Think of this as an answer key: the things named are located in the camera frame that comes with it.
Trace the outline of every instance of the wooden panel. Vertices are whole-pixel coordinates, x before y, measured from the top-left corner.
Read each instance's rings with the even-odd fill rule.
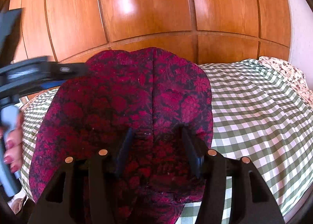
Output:
[[[258,41],[221,36],[198,36],[199,64],[231,63],[248,58],[257,58]]]
[[[46,0],[58,60],[106,43],[98,0]]]
[[[259,0],[261,38],[290,46],[291,23],[288,0]]]
[[[289,58],[289,47],[279,45],[276,43],[265,43],[261,42],[260,56],[275,57],[288,61]]]
[[[20,9],[22,0],[10,0],[9,9]],[[15,51],[13,62],[18,62],[21,60],[26,60],[27,54],[24,46],[24,39],[22,34],[22,28],[20,28],[20,41]]]
[[[97,51],[94,51],[94,52],[86,53],[86,54],[83,54],[81,56],[74,57],[73,59],[69,58],[69,59],[66,59],[65,61],[62,61],[61,63],[86,62],[90,57],[92,57],[95,54],[97,54],[97,53],[99,53],[101,51],[104,51],[104,50],[108,50],[108,48],[104,48],[104,49],[97,50]]]
[[[257,0],[195,0],[198,30],[259,35]]]
[[[125,45],[117,45],[112,49],[126,50],[128,52],[139,50],[147,47],[158,47],[170,51],[179,57],[196,62],[194,50],[192,48],[192,36],[163,36],[153,39],[141,40]]]
[[[191,30],[188,0],[102,0],[110,41]]]
[[[44,0],[22,0],[22,30],[28,58],[51,56],[54,60],[44,13]]]

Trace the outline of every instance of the beige floral fabric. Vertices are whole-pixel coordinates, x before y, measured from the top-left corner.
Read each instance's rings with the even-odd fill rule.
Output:
[[[273,57],[261,56],[259,62],[282,74],[296,93],[313,108],[313,91],[306,84],[306,76],[302,70],[289,62]]]

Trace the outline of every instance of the green and white checkered bedsheet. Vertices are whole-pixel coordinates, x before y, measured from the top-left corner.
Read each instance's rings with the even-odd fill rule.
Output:
[[[255,59],[200,67],[212,87],[212,148],[228,158],[249,156],[286,214],[313,181],[312,108],[278,72]],[[29,197],[28,172],[36,133],[56,91],[44,93],[25,111],[21,181]],[[200,204],[186,204],[177,223],[195,223]],[[228,222],[230,206],[228,178],[223,223]]]

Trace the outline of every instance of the gray handle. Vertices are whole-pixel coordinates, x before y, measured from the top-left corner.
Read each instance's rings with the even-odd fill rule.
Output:
[[[7,128],[4,132],[4,136],[0,139],[0,182],[4,188],[7,196],[12,197],[19,193],[22,189],[22,185],[19,181],[21,177],[20,171],[14,174],[10,171],[10,165],[4,164],[4,153],[5,153],[5,141],[9,132],[15,129],[16,121],[19,114],[18,107],[8,106],[0,111],[1,126]]]

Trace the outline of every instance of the white wall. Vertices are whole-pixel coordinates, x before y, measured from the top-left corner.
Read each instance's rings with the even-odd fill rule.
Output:
[[[301,69],[313,90],[313,12],[306,0],[288,0],[291,14],[289,62]]]

